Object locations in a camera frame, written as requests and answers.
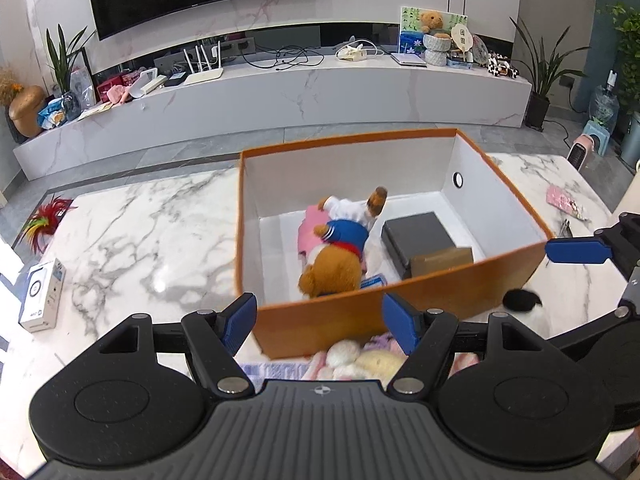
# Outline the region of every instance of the orange box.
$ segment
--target orange box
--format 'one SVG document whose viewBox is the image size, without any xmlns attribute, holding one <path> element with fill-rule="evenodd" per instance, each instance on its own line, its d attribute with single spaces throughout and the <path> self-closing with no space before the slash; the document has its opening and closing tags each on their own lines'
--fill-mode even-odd
<svg viewBox="0 0 640 480">
<path fill-rule="evenodd" d="M 450 128 L 359 134 L 245 150 L 240 158 L 236 286 L 258 298 L 254 334 L 270 358 L 310 355 L 341 339 L 386 332 L 382 296 L 460 319 L 495 308 L 523 286 L 552 232 L 500 169 L 465 134 Z M 297 232 L 305 209 L 335 195 L 388 189 L 365 248 L 369 273 L 389 284 L 305 299 Z M 474 263 L 399 281 L 380 241 L 385 220 L 434 211 Z"/>
</svg>

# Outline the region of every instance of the floor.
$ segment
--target floor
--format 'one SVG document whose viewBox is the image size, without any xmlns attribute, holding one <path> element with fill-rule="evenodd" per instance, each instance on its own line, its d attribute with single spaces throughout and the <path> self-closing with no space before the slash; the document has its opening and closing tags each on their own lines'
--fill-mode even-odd
<svg viewBox="0 0 640 480">
<path fill-rule="evenodd" d="M 582 124 L 562 119 L 553 121 L 557 122 L 545 123 L 543 132 L 525 126 L 507 128 L 472 124 L 370 123 L 278 128 L 178 142 L 113 156 L 24 182 L 9 197 L 7 206 L 0 209 L 0 235 L 9 243 L 14 243 L 25 220 L 40 202 L 49 200 L 51 196 L 74 198 L 83 193 L 134 182 L 228 168 L 237 163 L 238 152 L 252 146 L 360 132 L 455 126 L 489 153 L 565 155 L 568 148 L 564 137 L 568 135 L 567 142 L 571 145 L 581 133 Z M 604 157 L 593 157 L 583 168 L 582 175 L 611 210 L 616 207 L 633 178 L 611 148 Z M 33 258 L 24 243 L 16 244 L 15 250 L 25 263 Z"/>
</svg>

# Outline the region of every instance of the colorful feather toy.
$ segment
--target colorful feather toy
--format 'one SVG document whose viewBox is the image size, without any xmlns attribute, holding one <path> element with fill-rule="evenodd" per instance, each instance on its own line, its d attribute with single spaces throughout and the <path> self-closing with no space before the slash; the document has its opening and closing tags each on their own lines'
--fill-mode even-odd
<svg viewBox="0 0 640 480">
<path fill-rule="evenodd" d="M 72 202 L 70 198 L 53 197 L 48 204 L 38 206 L 24 225 L 20 241 L 26 237 L 34 254 L 43 253 L 46 248 L 44 237 L 53 236 L 65 213 L 74 209 L 71 207 Z"/>
</svg>

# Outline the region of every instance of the brown teddy bear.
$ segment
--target brown teddy bear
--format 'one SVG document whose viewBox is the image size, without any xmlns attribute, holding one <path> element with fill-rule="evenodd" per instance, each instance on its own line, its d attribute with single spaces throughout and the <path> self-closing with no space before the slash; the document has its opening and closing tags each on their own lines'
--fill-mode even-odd
<svg viewBox="0 0 640 480">
<path fill-rule="evenodd" d="M 425 34 L 428 34 L 431 30 L 439 29 L 444 26 L 444 22 L 442 21 L 442 14 L 437 10 L 423 10 L 420 13 L 420 23 L 422 27 L 420 28 Z M 446 40 L 450 40 L 451 36 L 444 32 L 436 32 L 433 34 L 436 38 L 444 38 Z"/>
<path fill-rule="evenodd" d="M 317 298 L 360 288 L 364 243 L 385 202 L 384 187 L 377 187 L 366 204 L 335 196 L 320 201 L 318 209 L 327 211 L 330 220 L 314 228 L 322 244 L 309 255 L 298 280 L 303 294 Z"/>
</svg>

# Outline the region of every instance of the white marble tabletop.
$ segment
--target white marble tabletop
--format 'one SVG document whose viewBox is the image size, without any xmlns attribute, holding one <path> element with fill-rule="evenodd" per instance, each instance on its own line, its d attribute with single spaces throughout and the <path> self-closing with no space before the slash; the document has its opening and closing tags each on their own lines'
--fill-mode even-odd
<svg viewBox="0 0 640 480">
<path fill-rule="evenodd" d="M 565 188 L 588 220 L 570 219 L 574 235 L 605 226 L 609 211 L 560 156 L 492 155 L 501 170 L 557 232 L 565 215 L 546 204 L 549 184 Z M 222 309 L 234 298 L 238 170 L 156 180 L 78 197 L 44 254 L 66 266 L 58 324 L 29 334 L 2 327 L 10 340 L 0 380 L 0 458 L 23 476 L 44 461 L 28 423 L 31 397 L 51 376 L 135 312 L 176 322 L 198 308 Z M 615 308 L 625 280 L 614 266 L 543 261 L 528 287 L 542 298 L 552 334 Z M 249 338 L 239 361 L 264 360 Z M 162 364 L 186 372 L 184 358 Z M 621 450 L 637 443 L 629 431 L 612 434 L 598 459 L 615 467 Z"/>
</svg>

